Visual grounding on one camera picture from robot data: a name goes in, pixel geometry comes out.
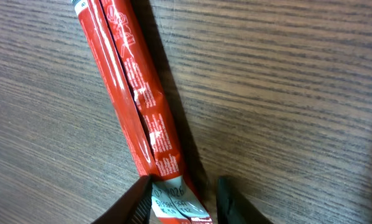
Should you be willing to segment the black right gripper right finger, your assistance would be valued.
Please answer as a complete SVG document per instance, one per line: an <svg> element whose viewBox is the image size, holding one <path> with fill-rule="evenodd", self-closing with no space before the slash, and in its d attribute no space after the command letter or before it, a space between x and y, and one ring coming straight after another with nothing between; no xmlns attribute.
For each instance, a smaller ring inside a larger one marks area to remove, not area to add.
<svg viewBox="0 0 372 224"><path fill-rule="evenodd" d="M220 176L216 188L219 224L273 224L226 176Z"/></svg>

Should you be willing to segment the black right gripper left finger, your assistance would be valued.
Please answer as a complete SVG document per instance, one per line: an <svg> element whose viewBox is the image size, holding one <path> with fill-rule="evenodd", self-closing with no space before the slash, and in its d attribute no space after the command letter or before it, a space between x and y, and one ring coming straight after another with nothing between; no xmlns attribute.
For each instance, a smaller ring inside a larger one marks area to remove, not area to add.
<svg viewBox="0 0 372 224"><path fill-rule="evenodd" d="M151 194L152 176L140 177L92 224L149 224L152 207Z"/></svg>

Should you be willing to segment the red stick sachet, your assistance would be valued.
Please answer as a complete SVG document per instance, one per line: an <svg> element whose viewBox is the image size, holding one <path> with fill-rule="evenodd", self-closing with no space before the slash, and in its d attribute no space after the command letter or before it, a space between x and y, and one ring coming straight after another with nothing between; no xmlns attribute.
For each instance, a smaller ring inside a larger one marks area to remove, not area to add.
<svg viewBox="0 0 372 224"><path fill-rule="evenodd" d="M169 105L129 1L72 0L139 178L162 223L211 223L186 170Z"/></svg>

